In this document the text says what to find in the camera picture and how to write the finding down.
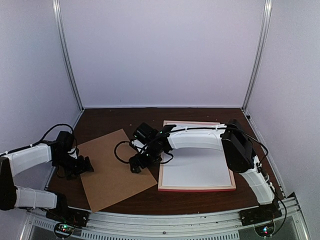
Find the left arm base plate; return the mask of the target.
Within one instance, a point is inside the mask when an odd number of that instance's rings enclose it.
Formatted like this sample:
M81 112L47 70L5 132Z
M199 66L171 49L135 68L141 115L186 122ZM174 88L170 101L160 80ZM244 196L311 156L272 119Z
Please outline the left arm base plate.
M66 223L76 228L85 228L87 226L90 213L85 210L68 208L67 210L43 209L48 219Z

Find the brown backing board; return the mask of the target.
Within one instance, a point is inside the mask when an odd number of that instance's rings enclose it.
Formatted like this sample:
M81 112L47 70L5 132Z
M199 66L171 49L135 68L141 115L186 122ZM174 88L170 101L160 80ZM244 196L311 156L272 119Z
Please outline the brown backing board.
M155 185L156 179L145 168L132 173L130 166L114 155L115 146L128 141L125 131L119 129L78 146L79 154L89 157L94 169L80 175L90 210L95 213L141 193Z

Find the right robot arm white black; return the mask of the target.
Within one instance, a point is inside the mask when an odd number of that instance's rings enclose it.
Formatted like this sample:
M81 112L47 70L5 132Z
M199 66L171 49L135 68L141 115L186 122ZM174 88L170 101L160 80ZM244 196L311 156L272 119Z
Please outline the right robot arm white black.
M218 150L224 153L228 169L240 174L255 194L258 219L266 221L272 215L280 213L276 190L254 150L255 138L244 132L236 119L213 126L166 124L161 130L143 122L133 136L135 139L130 146L137 153L128 161L132 173L140 173L142 169L159 163L162 153L169 154L172 150Z

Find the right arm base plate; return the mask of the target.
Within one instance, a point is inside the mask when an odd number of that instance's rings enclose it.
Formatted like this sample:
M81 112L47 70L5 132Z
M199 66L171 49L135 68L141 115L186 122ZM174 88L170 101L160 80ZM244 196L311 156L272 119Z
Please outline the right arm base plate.
M271 210L263 207L255 207L241 210L239 212L241 224L243 226L255 225L263 222L270 222L275 218L282 216L282 211L279 209Z

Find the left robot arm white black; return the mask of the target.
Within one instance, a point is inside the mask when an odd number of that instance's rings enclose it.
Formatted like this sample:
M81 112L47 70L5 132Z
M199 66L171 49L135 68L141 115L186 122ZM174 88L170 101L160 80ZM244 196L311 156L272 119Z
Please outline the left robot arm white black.
M61 222L72 218L72 211L66 203L65 196L45 190L16 186L14 177L35 166L51 163L53 167L61 167L67 180L94 168L89 157L78 155L79 150L73 147L74 135L60 131L56 140L39 142L6 151L0 155L0 209L41 208L51 210Z

